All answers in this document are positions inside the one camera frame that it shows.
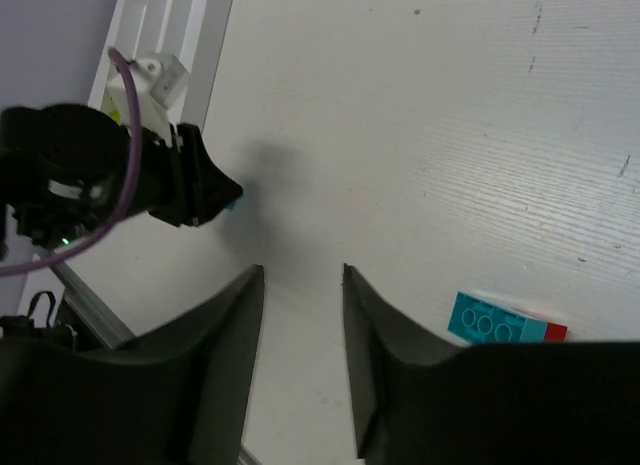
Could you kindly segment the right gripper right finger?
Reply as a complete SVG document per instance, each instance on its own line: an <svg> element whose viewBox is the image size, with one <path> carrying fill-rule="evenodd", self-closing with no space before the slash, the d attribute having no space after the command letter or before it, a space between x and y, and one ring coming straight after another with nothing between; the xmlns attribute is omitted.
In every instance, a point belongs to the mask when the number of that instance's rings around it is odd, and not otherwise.
<svg viewBox="0 0 640 465"><path fill-rule="evenodd" d="M447 342L345 265L357 456L367 464L635 464L635 342Z"/></svg>

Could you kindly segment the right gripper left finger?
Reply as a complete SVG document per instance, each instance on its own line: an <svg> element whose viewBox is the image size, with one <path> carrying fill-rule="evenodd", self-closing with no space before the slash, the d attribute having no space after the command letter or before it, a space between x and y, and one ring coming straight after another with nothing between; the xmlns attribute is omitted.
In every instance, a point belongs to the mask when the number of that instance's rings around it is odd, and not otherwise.
<svg viewBox="0 0 640 465"><path fill-rule="evenodd" d="M235 464L257 356L264 270L113 348L69 326L1 320L5 464Z"/></svg>

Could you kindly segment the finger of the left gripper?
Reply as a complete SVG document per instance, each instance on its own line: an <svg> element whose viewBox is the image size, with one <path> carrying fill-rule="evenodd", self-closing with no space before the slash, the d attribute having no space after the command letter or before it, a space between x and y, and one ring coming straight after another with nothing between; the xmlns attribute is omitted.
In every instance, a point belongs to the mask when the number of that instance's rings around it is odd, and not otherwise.
<svg viewBox="0 0 640 465"><path fill-rule="evenodd" d="M201 131L193 131L195 162L195 218L199 225L214 220L243 196L241 185L220 170L209 156Z"/></svg>

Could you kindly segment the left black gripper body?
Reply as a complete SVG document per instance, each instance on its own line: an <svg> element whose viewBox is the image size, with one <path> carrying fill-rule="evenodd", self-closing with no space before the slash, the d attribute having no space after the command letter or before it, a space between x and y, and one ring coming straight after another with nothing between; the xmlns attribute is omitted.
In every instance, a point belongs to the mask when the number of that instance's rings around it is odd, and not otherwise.
<svg viewBox="0 0 640 465"><path fill-rule="evenodd" d="M195 193L195 145L200 129L181 123L170 127L170 143L144 128L140 171L134 194L134 214L179 227L198 226Z"/></svg>

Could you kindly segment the large teal lego brick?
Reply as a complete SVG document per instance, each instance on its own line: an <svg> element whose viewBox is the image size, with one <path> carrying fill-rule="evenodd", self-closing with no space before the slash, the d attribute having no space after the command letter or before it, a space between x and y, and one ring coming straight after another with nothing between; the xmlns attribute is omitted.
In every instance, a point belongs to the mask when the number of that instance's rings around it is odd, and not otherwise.
<svg viewBox="0 0 640 465"><path fill-rule="evenodd" d="M546 321L458 292L448 331L471 344L541 343L547 327Z"/></svg>

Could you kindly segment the red lego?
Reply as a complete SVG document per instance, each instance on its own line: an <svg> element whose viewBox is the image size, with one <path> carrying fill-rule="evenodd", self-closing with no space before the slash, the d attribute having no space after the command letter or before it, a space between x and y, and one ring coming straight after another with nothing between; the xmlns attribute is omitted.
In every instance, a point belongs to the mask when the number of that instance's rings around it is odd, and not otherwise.
<svg viewBox="0 0 640 465"><path fill-rule="evenodd" d="M548 322L546 324L546 329L544 333L544 342L564 342L568 335L568 327L554 323Z"/></svg>

